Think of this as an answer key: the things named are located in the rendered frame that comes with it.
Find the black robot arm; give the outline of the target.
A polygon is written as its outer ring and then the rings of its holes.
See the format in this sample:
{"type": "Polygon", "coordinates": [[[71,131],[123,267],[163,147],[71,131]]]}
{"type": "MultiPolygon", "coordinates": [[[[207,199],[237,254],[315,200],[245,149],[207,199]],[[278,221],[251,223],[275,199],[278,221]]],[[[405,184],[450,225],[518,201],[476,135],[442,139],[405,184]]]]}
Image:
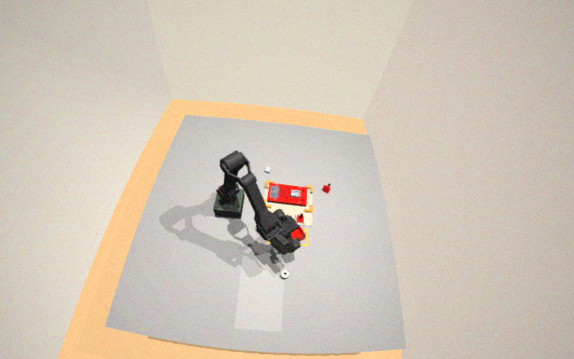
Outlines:
{"type": "Polygon", "coordinates": [[[257,179],[250,170],[250,162],[246,156],[238,151],[232,152],[219,161],[219,166],[225,173],[224,184],[217,189],[217,194],[222,198],[222,204],[234,204],[240,191],[238,183],[245,190],[254,211],[254,220],[256,222],[257,232],[259,235],[277,250],[280,254],[287,254],[293,247],[293,244],[286,238],[292,234],[299,225],[292,216],[285,215],[282,217],[282,223],[277,216],[268,210],[261,192],[257,186],[257,179]],[[242,178],[238,177],[238,171],[247,166],[247,174],[242,178]],[[278,227],[276,226],[278,225],[278,227]],[[284,237],[281,234],[283,232],[284,237]]]}

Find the red hood shell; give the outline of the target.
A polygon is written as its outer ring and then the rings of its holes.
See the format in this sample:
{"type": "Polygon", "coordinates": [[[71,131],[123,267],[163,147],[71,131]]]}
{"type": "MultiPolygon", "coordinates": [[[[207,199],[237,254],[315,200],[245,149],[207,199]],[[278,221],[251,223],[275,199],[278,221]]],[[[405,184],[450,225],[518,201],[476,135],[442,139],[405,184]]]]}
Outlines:
{"type": "MultiPolygon", "coordinates": [[[[298,225],[299,225],[299,224],[298,224],[298,225]]],[[[302,239],[305,239],[305,238],[306,238],[306,235],[305,235],[305,233],[304,233],[304,231],[302,230],[302,228],[301,228],[300,225],[299,225],[299,228],[298,228],[298,229],[296,229],[294,232],[292,232],[291,236],[292,236],[293,239],[300,238],[300,237],[302,237],[302,239]]],[[[302,239],[300,239],[300,241],[301,241],[302,239]]]]}

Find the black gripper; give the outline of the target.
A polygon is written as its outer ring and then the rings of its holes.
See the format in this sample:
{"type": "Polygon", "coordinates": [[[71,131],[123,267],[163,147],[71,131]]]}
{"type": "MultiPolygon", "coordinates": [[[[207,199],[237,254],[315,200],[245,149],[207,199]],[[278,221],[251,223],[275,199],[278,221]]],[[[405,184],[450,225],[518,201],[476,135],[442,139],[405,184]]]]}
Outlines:
{"type": "MultiPolygon", "coordinates": [[[[277,218],[278,218],[278,219],[281,221],[281,223],[282,223],[282,221],[283,221],[283,220],[282,220],[282,217],[285,216],[285,213],[283,212],[283,210],[282,210],[282,209],[277,209],[277,210],[274,212],[274,214],[277,216],[277,218]]],[[[284,231],[281,231],[281,234],[282,234],[282,235],[283,235],[283,232],[284,232],[284,231]]],[[[283,236],[284,236],[284,235],[283,235],[283,236]]],[[[286,236],[284,236],[284,237],[286,237],[286,236]]],[[[286,238],[293,244],[293,247],[292,247],[292,249],[289,251],[289,253],[294,252],[295,250],[297,250],[297,249],[299,249],[299,248],[301,247],[300,239],[302,239],[302,237],[293,239],[292,236],[290,235],[290,236],[288,236],[288,237],[286,237],[286,238]]]]}

